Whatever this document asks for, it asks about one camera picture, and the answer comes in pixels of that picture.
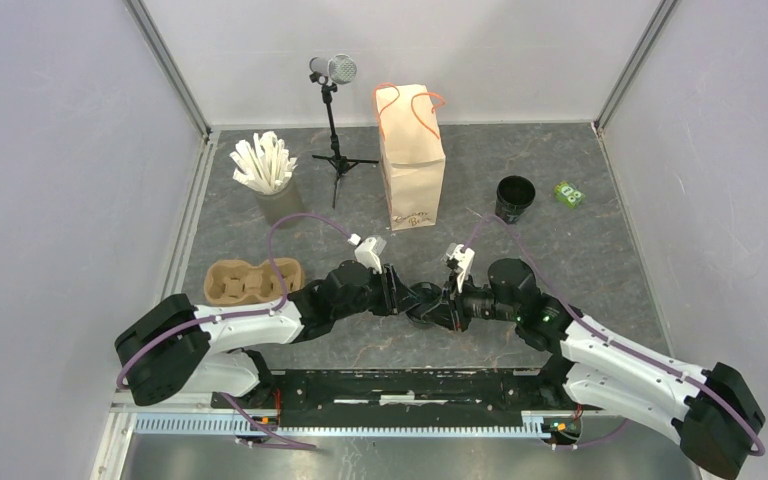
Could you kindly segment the black coffee cup with print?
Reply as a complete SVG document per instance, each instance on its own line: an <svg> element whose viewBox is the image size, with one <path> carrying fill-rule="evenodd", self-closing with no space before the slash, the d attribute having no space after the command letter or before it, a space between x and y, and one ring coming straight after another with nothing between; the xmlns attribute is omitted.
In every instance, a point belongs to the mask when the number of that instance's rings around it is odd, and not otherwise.
<svg viewBox="0 0 768 480"><path fill-rule="evenodd" d="M411 324L418 329L429 329L435 325L428 317L440 303L442 289L430 282L418 282L410 287L417 304L406 311Z"/></svg>

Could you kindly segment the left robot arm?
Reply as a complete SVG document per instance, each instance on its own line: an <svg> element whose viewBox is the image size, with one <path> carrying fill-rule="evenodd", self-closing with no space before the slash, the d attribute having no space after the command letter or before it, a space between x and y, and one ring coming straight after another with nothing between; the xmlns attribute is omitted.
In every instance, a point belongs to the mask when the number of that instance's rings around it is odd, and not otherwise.
<svg viewBox="0 0 768 480"><path fill-rule="evenodd" d="M330 333L339 320L362 313L398 315L420 303L393 266L375 271L354 260L267 303L206 307L173 294L115 340L121 363L117 386L130 391L138 406L179 393L217 392L262 407L273 397L274 381L249 347L310 341Z"/></svg>

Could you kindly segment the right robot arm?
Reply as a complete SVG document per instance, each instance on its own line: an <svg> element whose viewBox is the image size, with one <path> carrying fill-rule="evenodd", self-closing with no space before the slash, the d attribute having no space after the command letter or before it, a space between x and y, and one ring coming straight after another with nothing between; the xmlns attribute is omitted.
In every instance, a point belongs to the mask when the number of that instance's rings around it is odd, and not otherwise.
<svg viewBox="0 0 768 480"><path fill-rule="evenodd" d="M721 479L737 478L761 453L766 418L738 370L722 362L706 369L616 334L542 291L520 259L493 262L485 286L455 270L443 286L412 289L419 304L408 315L417 323L463 332L473 320L510 322L528 346L549 353L537 392L551 408L572 401L646 426Z"/></svg>

